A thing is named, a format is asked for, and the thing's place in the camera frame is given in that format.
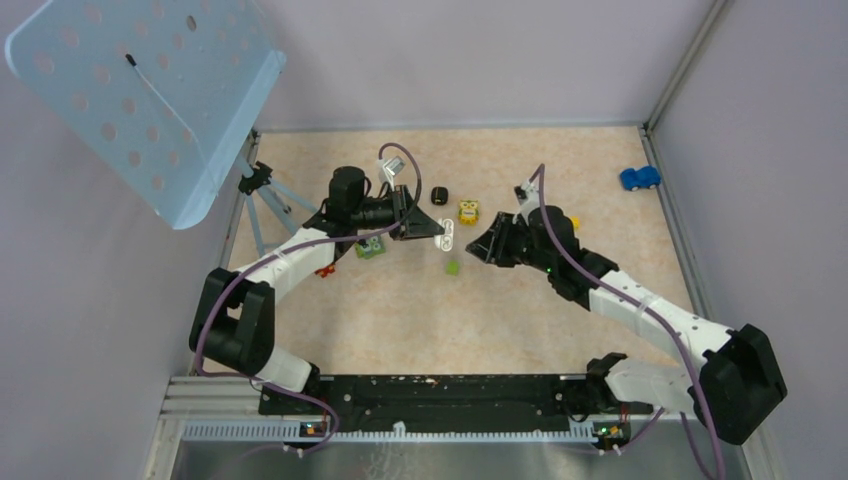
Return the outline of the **white earbud charging case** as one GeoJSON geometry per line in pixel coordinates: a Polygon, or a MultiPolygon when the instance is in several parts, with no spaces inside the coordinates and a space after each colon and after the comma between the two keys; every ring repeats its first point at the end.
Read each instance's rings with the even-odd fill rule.
{"type": "Polygon", "coordinates": [[[441,252],[450,252],[454,245],[455,224],[450,218],[441,218],[438,224],[443,232],[434,237],[434,243],[441,252]]]}

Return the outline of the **black earbud charging case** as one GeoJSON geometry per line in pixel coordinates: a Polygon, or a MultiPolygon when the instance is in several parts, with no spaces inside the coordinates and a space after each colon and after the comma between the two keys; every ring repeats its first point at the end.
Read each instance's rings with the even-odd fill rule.
{"type": "Polygon", "coordinates": [[[430,192],[430,202],[435,206],[444,206],[449,202],[449,190],[444,186],[435,186],[430,192]]]}

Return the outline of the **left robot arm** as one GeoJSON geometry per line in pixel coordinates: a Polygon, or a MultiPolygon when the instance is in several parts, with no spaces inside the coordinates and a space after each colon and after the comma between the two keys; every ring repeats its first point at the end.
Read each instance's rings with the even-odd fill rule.
{"type": "Polygon", "coordinates": [[[198,361],[282,388],[283,401],[297,413],[317,407],[317,367],[275,342],[277,304],[308,276],[330,272],[366,231],[398,241],[432,238],[437,245],[449,237],[444,222],[424,213],[406,186],[370,197],[368,182],[358,167],[336,169],[321,209],[291,239],[236,271],[208,274],[188,340],[198,361]]]}

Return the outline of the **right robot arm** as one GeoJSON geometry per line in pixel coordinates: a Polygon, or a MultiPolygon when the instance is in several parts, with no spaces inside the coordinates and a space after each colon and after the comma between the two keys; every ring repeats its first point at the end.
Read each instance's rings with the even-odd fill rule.
{"type": "Polygon", "coordinates": [[[465,250],[485,264],[546,274],[565,300],[620,322],[680,359],[680,367],[672,368],[610,355],[611,365],[586,385],[589,404],[600,412],[623,402],[652,404],[694,415],[714,426],[720,440],[742,445],[787,396],[763,330],[715,323],[651,292],[612,260],[581,246],[558,207],[527,216],[500,212],[465,250]]]}

